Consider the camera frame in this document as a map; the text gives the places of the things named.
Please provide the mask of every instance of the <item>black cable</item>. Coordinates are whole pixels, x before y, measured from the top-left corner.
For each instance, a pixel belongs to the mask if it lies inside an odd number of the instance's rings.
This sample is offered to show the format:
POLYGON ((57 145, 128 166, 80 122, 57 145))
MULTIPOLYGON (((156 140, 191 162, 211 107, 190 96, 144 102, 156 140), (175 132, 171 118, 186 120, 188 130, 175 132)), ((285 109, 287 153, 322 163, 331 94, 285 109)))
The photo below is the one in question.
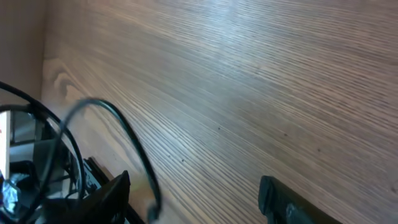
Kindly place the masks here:
MULTIPOLYGON (((44 106, 41 102, 37 101, 36 99, 34 99, 33 97, 29 96, 27 93, 24 93, 23 91, 10 86, 6 83, 0 82, 0 88, 2 88, 3 90, 6 90, 10 93, 13 93, 15 95, 17 95, 18 97, 28 101, 31 105, 31 109, 33 109, 36 112, 42 112, 41 114, 46 114, 48 115, 49 118, 51 118, 53 121, 55 121, 58 125, 60 125, 61 120, 57 117, 57 115, 55 115, 52 111, 50 111, 46 106, 44 106)), ((79 196, 78 196, 78 201, 80 202, 84 195, 85 195, 85 187, 86 187, 86 175, 85 175, 85 171, 84 171, 84 167, 83 167, 83 159, 81 157, 80 154, 80 150, 79 147, 75 141, 75 138, 72 136, 71 132, 69 131, 69 129, 65 129, 64 130, 65 134, 67 135, 67 137, 70 140, 70 143, 72 145, 73 150, 75 151, 75 155, 76 155, 76 159, 77 159, 77 168, 79 171, 79 183, 78 183, 78 190, 79 190, 79 196)), ((52 170, 45 170, 48 172, 45 172, 45 178, 44 179, 48 179, 51 176, 52 170)), ((43 191, 40 191, 38 196, 35 198, 34 202, 32 205, 30 205, 28 211, 25 212, 25 214, 22 216, 22 218, 19 220, 19 223, 23 223, 26 222, 30 216, 34 213, 35 209, 39 206, 40 200, 41 200, 41 196, 43 194, 43 191)))
POLYGON ((80 100, 72 108, 72 110, 68 113, 65 120, 61 123, 59 135, 57 136, 57 138, 55 140, 55 144, 54 144, 54 147, 51 150, 51 152, 54 153, 56 151, 56 149, 58 147, 60 147, 60 144, 62 141, 62 135, 64 134, 65 130, 67 130, 67 126, 68 126, 69 122, 72 120, 73 116, 80 109, 86 107, 87 105, 97 105, 97 106, 103 107, 104 109, 108 110, 119 121, 120 125, 123 127, 126 134, 129 136, 133 146, 136 148, 138 156, 141 158, 142 164, 147 173, 147 178, 150 183, 150 187, 154 193, 155 200, 156 200, 156 205, 154 207, 151 207, 149 210, 148 220, 152 221, 152 220, 158 219, 159 213, 161 210, 161 206, 162 206, 162 196, 161 196, 161 192, 160 192, 159 183, 156 179, 155 172, 149 162, 149 159, 145 153, 144 148, 142 147, 141 143, 138 140, 137 135, 135 134, 135 132, 129 125, 129 122, 123 116, 123 114, 117 109, 117 107, 115 107, 112 103, 110 103, 106 100, 96 99, 96 98, 87 98, 84 100, 80 100))

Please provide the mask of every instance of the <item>brown wood tabletop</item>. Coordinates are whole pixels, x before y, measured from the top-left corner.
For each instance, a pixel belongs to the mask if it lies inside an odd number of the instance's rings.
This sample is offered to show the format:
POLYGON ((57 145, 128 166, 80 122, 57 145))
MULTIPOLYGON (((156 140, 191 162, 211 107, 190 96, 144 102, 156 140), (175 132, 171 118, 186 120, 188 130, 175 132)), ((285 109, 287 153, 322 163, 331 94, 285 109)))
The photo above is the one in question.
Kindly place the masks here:
MULTIPOLYGON (((266 223, 262 175, 343 223, 398 222, 396 0, 47 10, 42 101, 60 116, 85 96, 121 109, 159 177, 161 223, 266 223)), ((129 171, 144 217, 142 166, 111 115, 90 107, 71 130, 109 176, 129 171)))

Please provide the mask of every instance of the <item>wooden table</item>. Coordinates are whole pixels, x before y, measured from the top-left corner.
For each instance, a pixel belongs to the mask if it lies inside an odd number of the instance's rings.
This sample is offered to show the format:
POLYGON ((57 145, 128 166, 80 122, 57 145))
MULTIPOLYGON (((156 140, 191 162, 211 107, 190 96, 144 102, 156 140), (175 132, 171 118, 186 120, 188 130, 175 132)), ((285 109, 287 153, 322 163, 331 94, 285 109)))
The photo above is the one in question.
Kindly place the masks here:
MULTIPOLYGON (((265 223, 262 175, 343 223, 396 223, 397 10, 49 0, 42 101, 60 116, 84 96, 119 107, 165 192, 164 223, 265 223)), ((109 176, 129 171, 143 215, 142 167, 115 120, 90 108, 71 129, 109 176)))

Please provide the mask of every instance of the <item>blurry black cable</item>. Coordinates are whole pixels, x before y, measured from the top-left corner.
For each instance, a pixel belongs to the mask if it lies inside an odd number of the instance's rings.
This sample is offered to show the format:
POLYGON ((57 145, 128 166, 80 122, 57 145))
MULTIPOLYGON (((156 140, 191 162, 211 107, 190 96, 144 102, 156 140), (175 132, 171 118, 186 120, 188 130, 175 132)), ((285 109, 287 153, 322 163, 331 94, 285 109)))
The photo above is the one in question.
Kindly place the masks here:
MULTIPOLYGON (((21 106, 21 105, 2 105, 2 106, 0 106, 2 108, 0 111, 2 111, 2 112, 3 111, 18 111, 18 110, 25 111, 25 112, 30 111, 31 113, 34 113, 36 115, 43 116, 41 118, 41 120, 43 122, 47 122, 47 116, 48 116, 53 121, 55 121, 58 125, 60 125, 61 120, 53 112, 51 112, 41 102, 39 102, 36 99, 34 99, 33 97, 29 96, 27 93, 24 93, 23 91, 18 90, 17 88, 14 88, 13 86, 10 86, 3 82, 0 82, 0 88, 8 91, 10 93, 15 94, 18 97, 20 97, 30 103, 29 107, 21 106)), ((76 159, 77 159, 77 168, 78 168, 78 172, 79 172, 78 201, 80 202, 85 195, 85 186, 86 186, 86 176, 85 176, 84 168, 83 168, 83 159, 81 157, 81 153, 77 146, 75 138, 72 136, 69 129, 65 129, 64 132, 71 142, 72 148, 75 151, 75 155, 76 155, 76 159)), ((53 167, 53 166, 51 166, 51 163, 54 163, 53 160, 54 160, 55 156, 56 156, 56 149, 54 149, 53 152, 50 151, 50 153, 49 153, 50 160, 47 161, 46 168, 53 167)), ((34 213, 35 209, 39 206, 39 203, 44 194, 45 187, 47 186, 47 184, 50 180, 51 174, 52 174, 52 169, 44 170, 44 180, 47 180, 47 182, 44 182, 42 184, 39 194, 36 196, 35 200, 30 205, 30 208, 28 209, 28 211, 26 211, 25 214, 22 216, 22 218, 19 220, 19 223, 26 222, 30 218, 30 216, 34 213)))
POLYGON ((144 169, 147 173, 147 178, 150 183, 150 187, 154 193, 155 200, 156 200, 156 205, 154 207, 151 207, 148 213, 148 220, 156 220, 159 218, 159 213, 160 209, 162 206, 162 197, 161 197, 161 192, 160 192, 160 187, 159 183, 157 181, 155 172, 150 164, 150 161, 145 153, 144 148, 142 147, 141 143, 138 140, 137 135, 131 128, 130 124, 128 123, 127 119, 123 116, 123 114, 115 107, 112 103, 102 100, 102 99, 96 99, 96 98, 87 98, 80 100, 73 108, 72 110, 68 113, 67 117, 65 120, 61 123, 60 127, 60 132, 59 135, 57 136, 54 144, 54 149, 58 148, 60 146, 60 143, 62 141, 62 135, 64 132, 67 130, 67 126, 69 122, 72 120, 73 116, 82 108, 88 106, 88 105, 97 105, 100 106, 106 110, 108 110, 118 121, 119 124, 122 126, 122 128, 125 130, 126 134, 130 138, 132 145, 136 148, 136 151, 138 153, 138 156, 140 157, 142 164, 144 166, 144 169))

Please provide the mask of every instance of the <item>wood grain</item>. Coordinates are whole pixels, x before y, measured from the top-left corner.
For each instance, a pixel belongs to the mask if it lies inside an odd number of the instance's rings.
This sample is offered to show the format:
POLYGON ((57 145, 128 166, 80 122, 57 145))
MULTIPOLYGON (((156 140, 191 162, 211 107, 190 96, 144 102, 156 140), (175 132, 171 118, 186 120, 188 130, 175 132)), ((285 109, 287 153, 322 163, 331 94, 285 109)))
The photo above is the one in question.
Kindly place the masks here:
MULTIPOLYGON (((257 191, 273 175, 343 223, 395 223, 397 9, 49 0, 42 101, 60 116, 84 96, 122 109, 165 191, 161 222, 265 223, 257 191)), ((104 111, 85 110, 72 130, 110 175, 142 173, 104 111)))

